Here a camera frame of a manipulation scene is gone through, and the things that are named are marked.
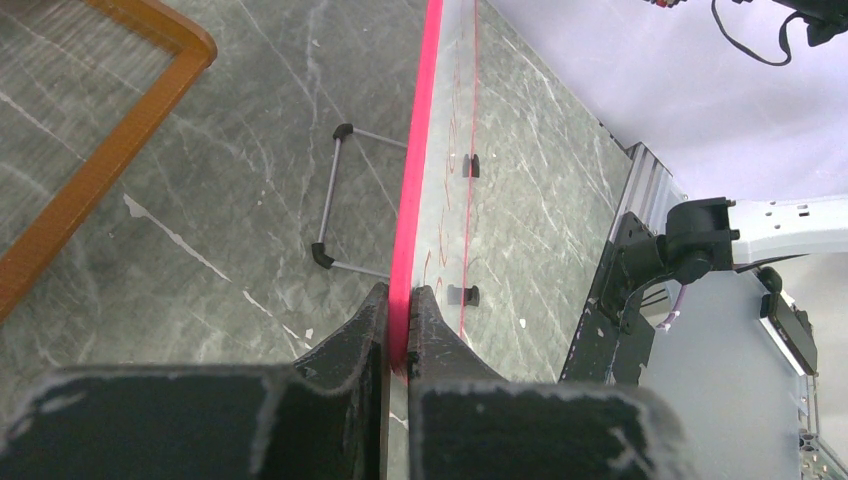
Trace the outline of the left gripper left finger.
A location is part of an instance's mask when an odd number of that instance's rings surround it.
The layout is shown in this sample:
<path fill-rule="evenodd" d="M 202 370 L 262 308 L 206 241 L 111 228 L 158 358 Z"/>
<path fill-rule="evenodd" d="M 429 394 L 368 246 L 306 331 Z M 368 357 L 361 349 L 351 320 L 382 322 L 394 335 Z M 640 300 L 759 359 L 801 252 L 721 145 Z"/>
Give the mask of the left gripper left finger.
<path fill-rule="evenodd" d="M 382 479 L 388 288 L 291 363 L 51 372 L 1 434 L 5 479 Z"/>

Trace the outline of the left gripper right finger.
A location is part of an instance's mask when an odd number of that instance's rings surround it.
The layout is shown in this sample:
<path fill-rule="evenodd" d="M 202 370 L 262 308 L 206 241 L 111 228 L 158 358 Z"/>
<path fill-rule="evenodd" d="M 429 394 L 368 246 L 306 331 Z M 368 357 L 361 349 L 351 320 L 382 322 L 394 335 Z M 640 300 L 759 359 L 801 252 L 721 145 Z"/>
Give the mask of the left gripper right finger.
<path fill-rule="evenodd" d="M 508 381 L 447 325 L 430 287 L 410 307 L 411 478 L 688 477 L 684 429 L 653 392 Z"/>

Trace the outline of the pink-framed whiteboard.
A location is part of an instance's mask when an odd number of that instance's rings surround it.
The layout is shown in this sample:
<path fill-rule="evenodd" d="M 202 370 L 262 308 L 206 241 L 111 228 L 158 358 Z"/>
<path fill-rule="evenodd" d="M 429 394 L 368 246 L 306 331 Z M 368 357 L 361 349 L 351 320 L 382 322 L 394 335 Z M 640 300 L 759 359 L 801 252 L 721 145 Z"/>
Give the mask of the pink-framed whiteboard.
<path fill-rule="evenodd" d="M 388 297 L 391 368 L 408 379 L 413 293 L 433 290 L 448 325 L 464 328 L 471 159 L 477 93 L 475 1 L 426 5 Z"/>

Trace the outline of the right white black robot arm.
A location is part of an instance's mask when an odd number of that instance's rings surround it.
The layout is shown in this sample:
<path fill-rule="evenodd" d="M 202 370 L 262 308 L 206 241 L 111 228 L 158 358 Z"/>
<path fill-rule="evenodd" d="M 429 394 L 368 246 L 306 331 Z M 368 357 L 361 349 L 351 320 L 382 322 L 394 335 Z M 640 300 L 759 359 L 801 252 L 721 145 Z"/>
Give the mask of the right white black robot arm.
<path fill-rule="evenodd" d="M 844 195 L 793 201 L 686 201 L 671 208 L 662 234 L 626 233 L 612 250 L 599 309 L 627 325 L 635 298 L 657 283 L 689 285 L 713 271 L 847 250 Z"/>

